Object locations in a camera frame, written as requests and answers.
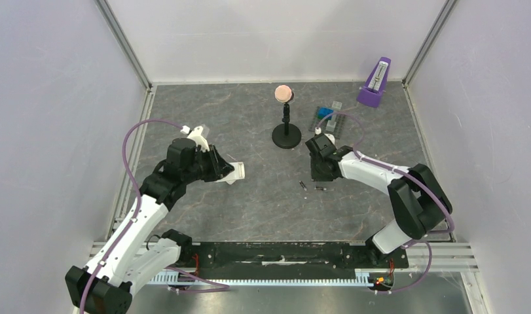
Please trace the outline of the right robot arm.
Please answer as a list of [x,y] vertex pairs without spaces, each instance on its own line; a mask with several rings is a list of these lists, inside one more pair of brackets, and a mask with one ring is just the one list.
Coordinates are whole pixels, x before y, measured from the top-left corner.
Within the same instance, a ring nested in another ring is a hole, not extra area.
[[365,256],[370,265],[384,266],[396,249],[435,233],[443,221],[448,231],[453,231],[452,205],[428,166],[381,162],[352,147],[336,147],[324,133],[307,140],[306,147],[313,181],[353,180],[389,197],[394,218],[366,241]]

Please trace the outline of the white remote control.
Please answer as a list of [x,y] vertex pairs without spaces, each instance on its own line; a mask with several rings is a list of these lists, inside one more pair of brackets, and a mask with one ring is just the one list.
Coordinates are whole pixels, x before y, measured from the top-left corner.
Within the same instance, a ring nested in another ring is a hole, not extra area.
[[234,168],[228,175],[219,179],[217,183],[227,183],[229,185],[234,184],[236,181],[245,178],[245,167],[243,162],[229,162],[229,165]]

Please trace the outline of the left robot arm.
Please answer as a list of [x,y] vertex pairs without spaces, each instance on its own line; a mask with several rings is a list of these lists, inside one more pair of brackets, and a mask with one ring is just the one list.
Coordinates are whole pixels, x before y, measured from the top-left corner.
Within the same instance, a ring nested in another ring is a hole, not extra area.
[[192,261],[191,238],[178,232],[164,234],[153,248],[136,255],[187,186],[196,181],[233,184],[244,177],[242,162],[226,162],[203,137],[174,139],[108,242],[83,268],[73,266],[66,273],[72,304],[87,313],[126,313],[139,290],[165,267]]

